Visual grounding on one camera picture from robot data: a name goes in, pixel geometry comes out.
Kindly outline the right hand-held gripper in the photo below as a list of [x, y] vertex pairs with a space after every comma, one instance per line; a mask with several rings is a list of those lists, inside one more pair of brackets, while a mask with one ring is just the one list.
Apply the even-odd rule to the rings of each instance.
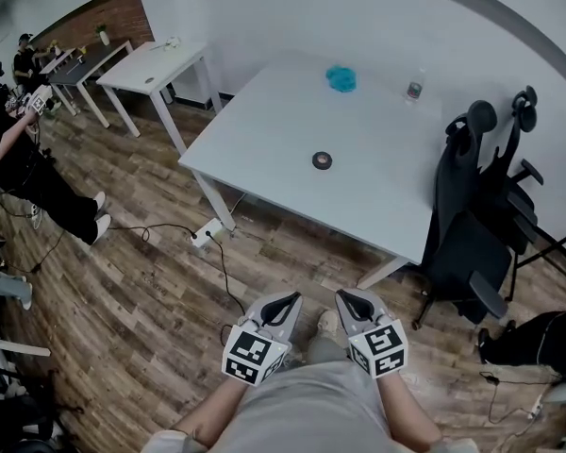
[[381, 320], [376, 327], [363, 331], [364, 321], [373, 321], [383, 313], [384, 304], [376, 294], [340, 289], [335, 302], [342, 327], [352, 336], [348, 339], [352, 362], [371, 378], [384, 377], [407, 365], [408, 340], [399, 319]]

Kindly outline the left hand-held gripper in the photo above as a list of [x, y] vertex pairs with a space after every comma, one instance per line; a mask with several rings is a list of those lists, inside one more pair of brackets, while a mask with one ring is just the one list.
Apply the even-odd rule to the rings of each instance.
[[[257, 300], [240, 326], [233, 326], [222, 358], [222, 372], [250, 386], [269, 378], [291, 350], [291, 334], [302, 309], [301, 294], [274, 293]], [[269, 325], [269, 331], [259, 325]]]

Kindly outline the person's right forearm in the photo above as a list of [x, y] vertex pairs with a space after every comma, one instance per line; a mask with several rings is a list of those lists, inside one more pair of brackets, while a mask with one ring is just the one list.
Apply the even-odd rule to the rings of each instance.
[[397, 443], [423, 453], [442, 439], [440, 429], [425, 413], [399, 373], [379, 377], [376, 382], [391, 436]]

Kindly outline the person's left forearm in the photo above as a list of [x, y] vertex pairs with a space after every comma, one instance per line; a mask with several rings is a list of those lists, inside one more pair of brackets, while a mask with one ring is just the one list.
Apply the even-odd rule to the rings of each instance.
[[192, 436], [203, 446], [213, 447], [234, 417], [247, 389], [246, 383], [227, 377], [173, 429]]

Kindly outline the person's shoe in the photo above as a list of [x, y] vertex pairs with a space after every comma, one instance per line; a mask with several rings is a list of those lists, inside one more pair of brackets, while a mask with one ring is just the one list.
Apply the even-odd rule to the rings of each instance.
[[337, 337], [339, 316], [334, 310], [325, 310], [319, 317], [317, 335], [331, 340]]

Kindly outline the person's grey trouser leg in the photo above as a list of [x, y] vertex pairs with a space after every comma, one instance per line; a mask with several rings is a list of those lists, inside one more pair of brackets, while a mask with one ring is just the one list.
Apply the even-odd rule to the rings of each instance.
[[333, 339], [315, 336], [308, 346], [306, 364], [313, 365], [332, 361], [346, 361], [347, 353]]

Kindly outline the person's grey shirt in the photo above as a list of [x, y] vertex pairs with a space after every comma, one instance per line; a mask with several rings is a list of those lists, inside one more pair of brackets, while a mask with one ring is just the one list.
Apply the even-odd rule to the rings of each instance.
[[375, 381], [350, 361], [277, 373], [241, 400], [214, 446], [154, 434], [141, 453], [416, 453], [393, 439]]

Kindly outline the black bag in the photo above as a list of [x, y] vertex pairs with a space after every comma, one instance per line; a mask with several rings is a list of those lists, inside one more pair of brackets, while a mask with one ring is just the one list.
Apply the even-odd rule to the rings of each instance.
[[566, 378], [566, 310], [542, 313], [519, 326], [509, 322], [496, 339], [483, 328], [478, 353], [484, 363], [547, 366]]

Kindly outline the clear plastic water bottle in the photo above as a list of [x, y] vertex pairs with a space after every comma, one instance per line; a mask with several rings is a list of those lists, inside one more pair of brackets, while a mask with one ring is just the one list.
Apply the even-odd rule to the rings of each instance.
[[425, 68], [420, 67], [419, 70], [409, 80], [405, 100], [410, 103], [417, 103], [423, 93], [425, 86]]

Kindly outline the blue mesh bath sponge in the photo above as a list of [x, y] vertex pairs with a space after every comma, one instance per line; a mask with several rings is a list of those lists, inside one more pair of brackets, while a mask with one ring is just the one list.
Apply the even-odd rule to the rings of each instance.
[[348, 67], [334, 65], [326, 70], [325, 78], [329, 87], [337, 92], [353, 92], [357, 88], [357, 74]]

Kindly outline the small white table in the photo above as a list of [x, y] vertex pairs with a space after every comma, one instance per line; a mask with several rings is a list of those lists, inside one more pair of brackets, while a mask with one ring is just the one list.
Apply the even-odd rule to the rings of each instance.
[[135, 137], [140, 135], [140, 131], [116, 92], [120, 90], [148, 96], [176, 150], [179, 154], [184, 154], [187, 147], [166, 107], [161, 91], [193, 67], [199, 82], [207, 88], [214, 109], [221, 111], [223, 105], [208, 70], [206, 51], [207, 46], [202, 42], [183, 43], [177, 47], [146, 42], [102, 75], [98, 84], [103, 87], [129, 132]]

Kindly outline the dark top table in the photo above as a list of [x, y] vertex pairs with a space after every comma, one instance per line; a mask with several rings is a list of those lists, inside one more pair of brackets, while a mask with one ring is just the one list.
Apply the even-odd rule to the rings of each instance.
[[77, 115], [77, 111], [72, 102], [67, 99], [61, 90], [65, 87], [76, 88], [82, 98], [85, 100], [89, 109], [94, 113], [100, 124], [104, 128], [109, 128], [109, 122], [102, 111], [93, 101], [91, 95], [86, 89], [87, 82], [95, 74], [98, 74], [101, 68], [119, 52], [125, 50], [128, 54], [133, 52], [133, 46], [130, 39], [117, 39], [109, 45], [102, 43], [93, 43], [87, 47], [86, 53], [80, 53], [78, 57], [69, 60], [66, 64], [56, 70], [49, 77], [49, 83], [53, 90], [53, 94], [61, 100], [62, 104], [73, 115]]

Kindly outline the black table frame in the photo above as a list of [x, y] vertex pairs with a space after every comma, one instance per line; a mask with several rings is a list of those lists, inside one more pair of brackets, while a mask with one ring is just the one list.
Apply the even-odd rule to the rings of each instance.
[[505, 297], [505, 300], [508, 303], [512, 302], [513, 298], [514, 298], [518, 271], [521, 268], [533, 263], [536, 260], [539, 260], [539, 259], [546, 260], [549, 264], [552, 265], [553, 268], [555, 268], [561, 275], [563, 275], [566, 278], [566, 271], [564, 269], [562, 269], [557, 263], [555, 263], [553, 260], [551, 260], [549, 258], [549, 255], [552, 252], [555, 252], [555, 251], [559, 251], [563, 255], [566, 255], [566, 249], [564, 247], [564, 244], [566, 244], [566, 236], [563, 237], [560, 240], [556, 240], [553, 237], [551, 237], [549, 242], [550, 242], [550, 244], [547, 247], [543, 248], [542, 251], [540, 251], [537, 254], [532, 255], [532, 256], [530, 256], [526, 259], [519, 260], [519, 255], [517, 253], [514, 254], [512, 268], [511, 268], [509, 293], [508, 293], [508, 296]]

